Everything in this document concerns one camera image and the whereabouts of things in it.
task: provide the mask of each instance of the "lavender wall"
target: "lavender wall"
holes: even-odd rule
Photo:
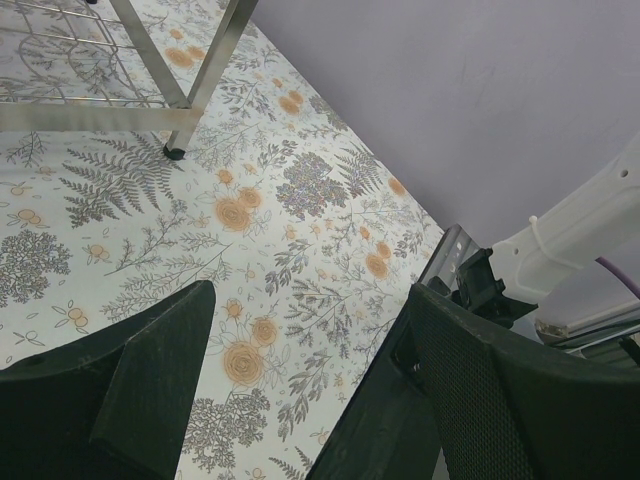
[[[442,226],[484,245],[640,130],[635,0],[260,0],[254,19]],[[611,256],[638,281],[639,251]],[[555,297],[560,321],[632,299],[597,266]]]

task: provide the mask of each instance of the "white plastic arm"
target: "white plastic arm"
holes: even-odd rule
[[[640,233],[640,133],[600,173],[489,257],[506,297],[537,304],[566,277]]]

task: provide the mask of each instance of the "floral wallpaper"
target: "floral wallpaper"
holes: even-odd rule
[[[188,89],[225,1],[133,3]],[[33,13],[36,31],[104,36]],[[0,100],[157,99],[135,52],[118,53],[0,32]],[[177,478],[302,479],[442,231],[253,24],[184,161],[162,155],[168,135],[0,133],[0,364],[209,279],[215,318]]]

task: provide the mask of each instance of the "metal rack leg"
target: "metal rack leg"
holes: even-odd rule
[[[189,121],[184,128],[172,132],[164,147],[164,154],[171,160],[184,158],[189,140],[191,140],[198,121],[211,100],[257,3],[258,0],[231,0],[229,2],[209,51],[198,71],[198,76],[189,92],[188,100],[191,104]]]

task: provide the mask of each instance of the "stainless steel frame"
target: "stainless steel frame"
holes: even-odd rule
[[[54,91],[53,95],[23,94],[15,86],[0,80],[0,97],[5,100],[0,101],[0,131],[173,130],[165,154],[174,159],[182,158],[258,0],[229,2],[188,97],[185,97],[129,0],[109,1],[119,21],[101,18],[84,2],[86,10],[80,13],[59,6],[53,8],[22,0],[0,0],[0,7],[13,8],[14,12],[22,15],[27,26],[27,30],[0,26],[0,31],[108,48],[123,73],[122,83],[133,92],[131,98],[112,98],[105,91],[100,91],[103,98],[86,98],[65,95],[61,88],[53,86],[50,89]],[[29,11],[34,10],[59,14],[72,36],[35,31],[29,21]],[[69,20],[71,17],[96,22],[106,41],[80,38]],[[110,24],[121,24],[132,45],[117,43],[107,28]],[[138,52],[163,97],[161,100],[155,98],[157,95],[148,95],[136,88],[117,56],[120,49]]]

